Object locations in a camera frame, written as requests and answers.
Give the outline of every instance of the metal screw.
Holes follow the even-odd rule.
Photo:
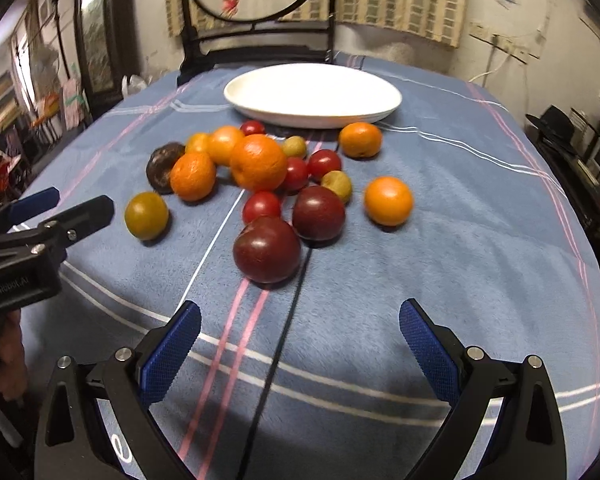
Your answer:
[[[120,348],[116,351],[116,359],[118,361],[126,361],[131,357],[131,350],[129,348]]]
[[[58,368],[62,368],[64,370],[71,364],[71,358],[68,355],[63,355],[58,359]]]
[[[526,360],[533,368],[539,368],[542,366],[542,359],[537,355],[530,355]]]
[[[479,361],[484,357],[484,351],[477,346],[469,346],[469,348],[466,349],[466,354],[474,361]]]

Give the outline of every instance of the oval white dish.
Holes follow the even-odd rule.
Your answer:
[[[293,128],[342,128],[384,119],[402,102],[378,76],[323,63],[289,63],[235,77],[224,97],[253,119]]]

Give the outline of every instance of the black stripe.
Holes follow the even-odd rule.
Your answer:
[[[264,406],[267,403],[267,397],[269,397],[269,391],[271,389],[271,385],[273,384],[273,377],[276,375],[278,363],[280,362],[280,357],[285,347],[286,336],[291,328],[291,322],[293,321],[294,314],[296,313],[296,306],[298,305],[298,299],[300,298],[300,291],[302,290],[302,284],[304,283],[304,276],[306,274],[307,267],[309,266],[309,259],[311,259],[313,250],[314,249],[312,247],[309,247],[304,259],[304,263],[302,263],[302,268],[300,269],[300,275],[298,278],[298,286],[296,287],[296,293],[294,294],[293,301],[291,302],[289,312],[286,315],[285,325],[283,326],[282,333],[278,339],[278,345],[276,346],[276,351],[273,354],[272,363],[269,367],[267,378],[264,381],[264,387],[260,393],[260,399],[258,400],[256,411],[253,414],[253,419],[251,420],[251,427],[249,428],[247,441],[244,444],[244,451],[242,452],[242,459],[240,460],[238,475],[235,477],[236,480],[242,480],[247,473],[249,460],[251,459],[251,452],[253,451],[253,444],[256,440],[256,434],[258,433],[258,424],[260,423],[262,412],[264,412]]]

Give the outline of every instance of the mushroom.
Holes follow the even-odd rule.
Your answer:
[[[184,146],[179,142],[168,142],[157,148],[146,165],[149,184],[160,194],[173,193],[169,184],[169,174],[176,161],[184,155]]]

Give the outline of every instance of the red cherry tomato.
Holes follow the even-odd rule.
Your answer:
[[[286,160],[286,177],[282,186],[287,191],[298,191],[309,183],[309,169],[306,162],[296,156]]]
[[[260,121],[244,121],[240,129],[245,135],[261,134],[265,135],[264,124]]]
[[[318,150],[307,161],[309,173],[316,182],[330,171],[339,171],[342,169],[342,161],[333,150]]]
[[[242,208],[242,221],[245,225],[259,216],[277,216],[282,214],[280,199],[270,191],[259,191],[251,195]]]

